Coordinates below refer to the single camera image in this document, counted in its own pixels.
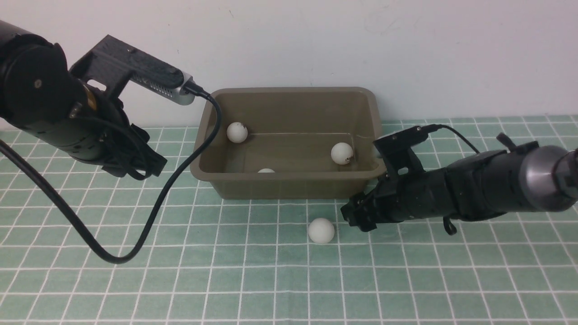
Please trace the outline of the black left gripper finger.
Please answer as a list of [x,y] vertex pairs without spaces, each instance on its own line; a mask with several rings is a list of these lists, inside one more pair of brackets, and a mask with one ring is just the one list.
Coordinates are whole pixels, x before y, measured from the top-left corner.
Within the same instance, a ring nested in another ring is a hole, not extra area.
[[129,175],[139,181],[159,176],[167,159],[152,150],[147,144],[149,140],[150,135],[134,124],[129,127],[107,124],[104,145],[108,155],[104,158],[104,171],[116,177]]

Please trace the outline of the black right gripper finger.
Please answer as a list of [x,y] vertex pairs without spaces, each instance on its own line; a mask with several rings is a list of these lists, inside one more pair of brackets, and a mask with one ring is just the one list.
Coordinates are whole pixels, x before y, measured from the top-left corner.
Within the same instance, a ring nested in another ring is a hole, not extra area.
[[357,193],[340,208],[341,216],[351,227],[362,232],[375,230],[378,224],[384,223],[383,216],[375,205],[374,193]]

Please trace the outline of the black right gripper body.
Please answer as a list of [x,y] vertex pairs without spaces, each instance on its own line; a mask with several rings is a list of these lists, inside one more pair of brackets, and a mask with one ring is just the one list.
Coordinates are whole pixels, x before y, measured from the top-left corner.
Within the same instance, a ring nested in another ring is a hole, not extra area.
[[446,217],[450,214],[450,190],[446,169],[408,173],[394,180],[383,176],[370,196],[373,223]]

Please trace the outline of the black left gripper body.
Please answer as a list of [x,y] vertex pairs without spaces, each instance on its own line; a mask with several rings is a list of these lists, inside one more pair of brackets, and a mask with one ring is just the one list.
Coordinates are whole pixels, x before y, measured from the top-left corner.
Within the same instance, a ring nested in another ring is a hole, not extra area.
[[64,119],[49,123],[45,142],[82,163],[100,165],[108,150],[104,145],[107,124],[129,127],[132,123],[118,100],[108,101],[101,90],[83,86],[84,98],[72,103]]

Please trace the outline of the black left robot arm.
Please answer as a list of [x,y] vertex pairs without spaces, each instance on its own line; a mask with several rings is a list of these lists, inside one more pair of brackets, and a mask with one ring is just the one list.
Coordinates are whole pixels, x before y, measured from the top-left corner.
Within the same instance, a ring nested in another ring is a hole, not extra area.
[[69,70],[58,44],[1,23],[2,119],[81,163],[144,180],[159,176],[167,159],[124,113],[119,96],[130,76],[94,53]]

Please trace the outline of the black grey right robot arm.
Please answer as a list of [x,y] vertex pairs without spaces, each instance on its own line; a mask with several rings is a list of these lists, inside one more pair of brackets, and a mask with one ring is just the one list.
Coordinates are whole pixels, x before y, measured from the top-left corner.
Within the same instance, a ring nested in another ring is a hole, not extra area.
[[498,135],[506,149],[464,157],[426,171],[413,152],[415,142],[388,136],[374,142],[386,173],[369,193],[341,207],[349,226],[363,232],[381,223],[440,217],[448,235],[452,220],[481,222],[515,212],[561,212],[577,202],[577,150],[515,145]]

